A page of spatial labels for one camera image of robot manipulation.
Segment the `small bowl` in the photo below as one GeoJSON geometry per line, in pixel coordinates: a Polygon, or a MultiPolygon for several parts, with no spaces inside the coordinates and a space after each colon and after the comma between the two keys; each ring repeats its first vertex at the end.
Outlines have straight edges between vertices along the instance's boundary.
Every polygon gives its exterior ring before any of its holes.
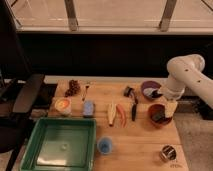
{"type": "Polygon", "coordinates": [[[165,118],[165,106],[161,105],[161,104],[154,104],[151,105],[148,109],[148,117],[150,122],[156,127],[156,128],[162,128],[163,126],[169,124],[172,121],[172,117],[170,118],[165,118]],[[157,115],[164,115],[164,117],[160,117],[161,121],[160,122],[156,122],[155,120],[153,120],[153,117],[157,118],[157,115]]]}
{"type": "Polygon", "coordinates": [[[56,100],[55,109],[64,116],[71,114],[71,100],[70,98],[62,97],[56,100]]]}
{"type": "Polygon", "coordinates": [[[153,101],[157,98],[159,98],[161,95],[159,95],[158,97],[156,98],[152,98],[148,95],[146,95],[144,93],[144,90],[145,89],[148,89],[148,88],[153,88],[153,89],[159,89],[161,87],[161,85],[158,83],[158,82],[155,82],[155,81],[145,81],[141,84],[141,93],[142,95],[147,99],[147,100],[150,100],[150,101],[153,101]]]}
{"type": "Polygon", "coordinates": [[[100,138],[97,142],[97,149],[103,155],[110,154],[112,152],[112,140],[108,137],[100,138]]]}

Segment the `black chair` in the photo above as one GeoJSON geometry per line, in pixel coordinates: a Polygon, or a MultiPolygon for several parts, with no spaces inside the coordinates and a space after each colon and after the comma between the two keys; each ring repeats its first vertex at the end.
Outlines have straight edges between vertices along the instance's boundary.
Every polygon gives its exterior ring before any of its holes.
{"type": "Polygon", "coordinates": [[[0,153],[12,150],[6,171],[12,170],[33,128],[30,114],[43,80],[44,75],[34,74],[23,55],[7,4],[0,1],[0,153]]]}

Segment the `red object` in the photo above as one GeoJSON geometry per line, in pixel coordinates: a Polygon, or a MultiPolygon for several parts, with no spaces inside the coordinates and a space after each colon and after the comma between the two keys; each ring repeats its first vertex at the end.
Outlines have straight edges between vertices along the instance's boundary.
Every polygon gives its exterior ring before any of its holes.
{"type": "Polygon", "coordinates": [[[156,128],[162,128],[163,126],[169,124],[172,121],[172,117],[163,118],[161,122],[156,122],[152,119],[153,115],[156,115],[161,112],[165,113],[165,106],[161,104],[154,104],[148,109],[149,120],[156,128]]]}
{"type": "Polygon", "coordinates": [[[121,116],[121,125],[125,127],[126,125],[126,112],[124,111],[123,107],[120,104],[116,105],[116,110],[121,116]]]}

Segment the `green plastic tray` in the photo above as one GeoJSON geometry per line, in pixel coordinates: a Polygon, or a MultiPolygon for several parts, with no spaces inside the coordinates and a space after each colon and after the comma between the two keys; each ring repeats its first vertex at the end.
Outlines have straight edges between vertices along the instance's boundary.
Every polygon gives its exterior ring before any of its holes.
{"type": "Polygon", "coordinates": [[[91,171],[96,139],[93,119],[41,118],[33,129],[21,171],[91,171]]]}

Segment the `orange bowl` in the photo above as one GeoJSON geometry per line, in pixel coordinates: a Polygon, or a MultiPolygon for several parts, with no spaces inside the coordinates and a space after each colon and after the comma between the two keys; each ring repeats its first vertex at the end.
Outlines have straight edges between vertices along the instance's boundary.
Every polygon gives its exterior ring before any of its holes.
{"type": "Polygon", "coordinates": [[[148,117],[150,122],[156,127],[156,128],[162,128],[163,126],[169,124],[172,121],[171,118],[163,118],[163,120],[159,123],[152,119],[152,117],[159,113],[165,113],[165,106],[162,104],[154,104],[151,105],[148,109],[148,117]]]}

